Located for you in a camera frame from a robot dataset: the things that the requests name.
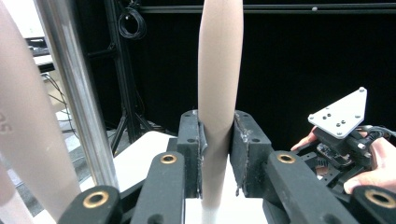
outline silver metal post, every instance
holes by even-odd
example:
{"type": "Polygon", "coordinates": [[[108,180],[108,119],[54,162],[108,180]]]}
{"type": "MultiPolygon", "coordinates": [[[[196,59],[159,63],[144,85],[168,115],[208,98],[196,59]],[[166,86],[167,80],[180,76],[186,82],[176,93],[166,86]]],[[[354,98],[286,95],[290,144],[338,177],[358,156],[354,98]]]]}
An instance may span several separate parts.
{"type": "Polygon", "coordinates": [[[119,188],[110,144],[101,120],[79,44],[74,1],[35,0],[55,68],[69,99],[95,185],[119,188]]]}

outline beige cylindrical object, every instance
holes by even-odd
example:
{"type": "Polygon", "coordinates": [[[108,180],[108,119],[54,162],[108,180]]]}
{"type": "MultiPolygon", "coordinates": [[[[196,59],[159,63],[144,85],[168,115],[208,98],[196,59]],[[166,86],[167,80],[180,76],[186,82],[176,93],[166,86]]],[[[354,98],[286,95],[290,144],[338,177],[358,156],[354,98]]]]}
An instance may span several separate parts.
{"type": "Polygon", "coordinates": [[[203,163],[203,222],[221,201],[243,42],[242,0],[205,0],[198,51],[198,117],[208,148],[203,163]]]}
{"type": "Polygon", "coordinates": [[[80,193],[32,54],[0,1],[0,151],[55,220],[80,193]]]}
{"type": "Polygon", "coordinates": [[[5,224],[33,224],[33,217],[0,162],[0,219],[5,224]]]}

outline screw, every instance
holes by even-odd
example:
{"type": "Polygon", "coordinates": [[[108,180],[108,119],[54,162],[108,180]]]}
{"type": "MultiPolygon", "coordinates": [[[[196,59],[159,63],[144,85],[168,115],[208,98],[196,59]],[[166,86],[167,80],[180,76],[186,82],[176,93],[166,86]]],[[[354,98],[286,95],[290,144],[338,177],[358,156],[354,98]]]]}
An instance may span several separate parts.
{"type": "Polygon", "coordinates": [[[364,150],[364,149],[366,149],[366,146],[362,143],[359,143],[358,148],[360,148],[361,150],[364,150]]]}

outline human hand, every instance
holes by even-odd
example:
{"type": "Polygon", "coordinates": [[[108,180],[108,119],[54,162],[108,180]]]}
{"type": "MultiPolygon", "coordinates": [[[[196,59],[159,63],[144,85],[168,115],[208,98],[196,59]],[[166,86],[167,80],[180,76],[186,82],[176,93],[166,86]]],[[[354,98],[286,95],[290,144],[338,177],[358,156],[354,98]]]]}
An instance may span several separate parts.
{"type": "MultiPolygon", "coordinates": [[[[317,140],[317,137],[313,134],[315,128],[311,130],[307,137],[294,145],[291,150],[317,140]]],[[[357,186],[375,185],[396,192],[396,147],[386,139],[379,138],[370,145],[370,149],[374,159],[374,170],[350,178],[344,184],[344,190],[350,194],[357,186]]]]}

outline white mounting plate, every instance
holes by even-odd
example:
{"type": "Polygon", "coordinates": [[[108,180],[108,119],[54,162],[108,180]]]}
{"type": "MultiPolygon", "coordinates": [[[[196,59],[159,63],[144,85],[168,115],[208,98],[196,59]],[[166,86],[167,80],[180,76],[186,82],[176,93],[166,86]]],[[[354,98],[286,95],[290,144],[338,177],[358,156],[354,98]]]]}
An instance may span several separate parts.
{"type": "Polygon", "coordinates": [[[308,117],[308,121],[335,138],[343,139],[363,120],[367,90],[360,87],[341,100],[308,117]]]}

